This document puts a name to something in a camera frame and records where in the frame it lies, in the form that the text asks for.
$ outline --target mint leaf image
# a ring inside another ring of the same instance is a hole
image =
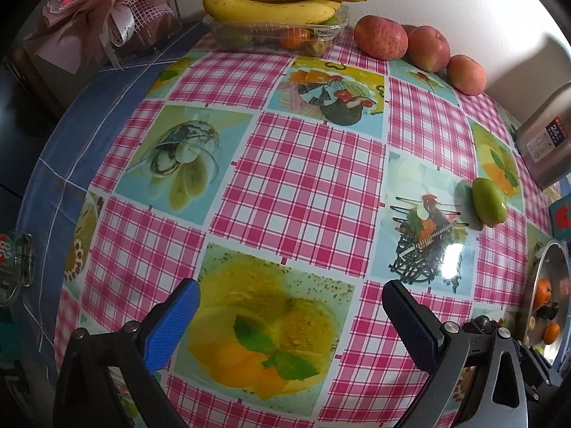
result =
[[[492,159],[496,163],[496,166],[498,166],[501,170],[505,171],[504,162],[498,156],[498,153],[496,153],[493,149],[490,150],[490,153],[492,153]]]
[[[262,365],[264,368],[275,367],[278,375],[286,380],[302,381],[319,373],[312,363],[288,351],[275,351]]]
[[[519,182],[517,181],[516,176],[511,173],[509,170],[504,171],[505,174],[505,178],[507,178],[507,180],[510,182],[511,186],[513,188],[517,188],[518,186],[520,186]]]
[[[249,323],[243,316],[236,316],[234,333],[238,342],[248,351],[271,354],[276,350],[272,339]]]

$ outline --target red apple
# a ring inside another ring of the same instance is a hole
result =
[[[408,57],[423,71],[437,72],[450,60],[450,45],[434,27],[421,25],[408,33]]]
[[[403,26],[403,29],[406,32],[406,35],[408,35],[410,31],[413,31],[414,29],[416,29],[416,25],[410,25],[410,24],[401,24],[401,25]]]
[[[452,56],[446,74],[452,86],[465,95],[477,96],[486,88],[486,71],[469,56]]]
[[[381,61],[402,58],[408,47],[403,26],[379,16],[369,15],[359,19],[353,37],[361,50]]]

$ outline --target printed food image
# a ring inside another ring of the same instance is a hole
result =
[[[206,54],[208,54],[206,51],[192,50],[182,58],[168,65],[151,85],[151,88],[147,93],[147,98],[164,98],[167,96],[168,91],[176,83],[176,80],[181,76],[181,74]]]
[[[516,131],[521,127],[521,124],[500,104],[496,103],[495,106],[507,130],[507,139],[509,139],[512,147],[515,147]]]
[[[353,286],[214,244],[207,248],[198,282],[201,305],[175,371],[197,376],[181,358],[187,351],[201,380],[208,377],[225,392],[239,390],[251,402],[309,414],[335,353]]]
[[[67,252],[64,266],[65,282],[73,282],[84,270],[103,202],[103,198],[95,193],[87,192],[85,194],[84,204],[81,207],[75,226],[73,240]],[[75,291],[75,287],[69,284],[67,286],[72,290],[72,293],[79,294],[79,291]]]
[[[478,176],[492,180],[506,195],[508,203],[523,210],[520,179],[512,152],[481,125],[471,120],[469,124],[476,143]]]
[[[421,82],[424,82],[426,84],[426,86],[430,89],[430,91],[434,94],[436,94],[435,89],[437,88],[443,88],[443,86],[436,80],[431,79],[430,77],[428,77],[428,75],[422,71],[415,71],[415,70],[410,70],[409,71],[410,75],[412,77],[414,77],[416,80],[419,80]]]
[[[116,192],[201,224],[252,114],[166,105]]]
[[[455,403],[461,403],[466,396],[470,388],[470,381],[472,381],[472,376],[474,375],[474,369],[475,367],[464,367],[462,369],[451,397]]]
[[[402,59],[389,61],[389,66],[391,77],[399,78],[407,84],[416,85],[424,91],[459,105],[454,89],[435,73],[423,71]]]
[[[390,152],[374,276],[454,294],[472,287],[477,216],[460,179]]]
[[[541,259],[541,254],[550,236],[543,233],[540,229],[536,228],[533,224],[527,222],[527,267],[526,275],[532,273],[534,267]]]
[[[331,122],[380,137],[384,78],[330,61],[298,57],[280,82],[269,108]]]

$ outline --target tangerine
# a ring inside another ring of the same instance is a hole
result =
[[[280,33],[280,45],[287,50],[295,50],[311,38],[311,32],[303,27],[292,27]]]
[[[539,279],[537,282],[536,294],[533,298],[533,310],[545,306],[551,301],[551,283],[548,279]]]
[[[558,323],[550,323],[543,331],[543,341],[545,344],[553,344],[561,333],[561,327]]]

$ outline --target label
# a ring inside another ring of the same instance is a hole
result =
[[[567,138],[567,131],[561,119],[556,117],[544,130],[538,133],[535,138],[527,143],[527,151],[531,155],[533,162],[538,163],[551,151],[558,147]]]
[[[15,259],[15,244],[12,238],[0,233],[0,265],[13,265]]]

